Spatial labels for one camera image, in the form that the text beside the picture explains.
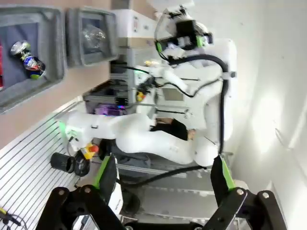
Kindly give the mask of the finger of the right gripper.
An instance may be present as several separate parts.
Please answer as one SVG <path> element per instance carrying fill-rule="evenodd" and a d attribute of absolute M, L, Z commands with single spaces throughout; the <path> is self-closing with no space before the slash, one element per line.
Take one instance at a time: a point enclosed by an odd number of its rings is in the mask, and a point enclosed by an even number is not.
<path fill-rule="evenodd" d="M 166 49 L 166 40 L 161 39 L 161 40 L 155 40 L 155 48 L 158 53 L 162 53 Z"/>
<path fill-rule="evenodd" d="M 197 47 L 207 46 L 213 44 L 213 34 L 212 33 L 202 33 L 196 35 Z"/>

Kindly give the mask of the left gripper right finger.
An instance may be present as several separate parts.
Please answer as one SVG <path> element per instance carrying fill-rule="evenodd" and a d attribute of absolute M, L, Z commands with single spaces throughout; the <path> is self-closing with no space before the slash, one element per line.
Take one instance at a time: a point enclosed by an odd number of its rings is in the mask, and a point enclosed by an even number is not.
<path fill-rule="evenodd" d="M 253 194 L 236 187 L 221 156 L 214 158 L 211 182 L 218 209 L 204 225 L 205 230 L 226 230 L 235 218 L 245 219 L 252 230 L 286 230 L 274 193 L 262 190 Z"/>

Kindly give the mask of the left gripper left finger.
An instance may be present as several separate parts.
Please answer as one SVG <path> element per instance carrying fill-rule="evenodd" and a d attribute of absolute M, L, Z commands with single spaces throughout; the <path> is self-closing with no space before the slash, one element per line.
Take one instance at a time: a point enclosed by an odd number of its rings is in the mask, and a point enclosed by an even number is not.
<path fill-rule="evenodd" d="M 89 216 L 99 230 L 124 229 L 118 218 L 123 198 L 117 179 L 116 159 L 106 156 L 93 184 L 52 190 L 36 229 L 71 230 L 79 216 Z"/>

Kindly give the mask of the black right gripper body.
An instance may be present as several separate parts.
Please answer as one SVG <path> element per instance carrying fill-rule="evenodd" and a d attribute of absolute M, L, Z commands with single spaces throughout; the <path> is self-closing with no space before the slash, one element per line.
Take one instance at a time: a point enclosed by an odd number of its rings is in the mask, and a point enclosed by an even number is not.
<path fill-rule="evenodd" d="M 195 49 L 197 47 L 195 26 L 195 20 L 177 22 L 177 40 L 180 48 Z"/>

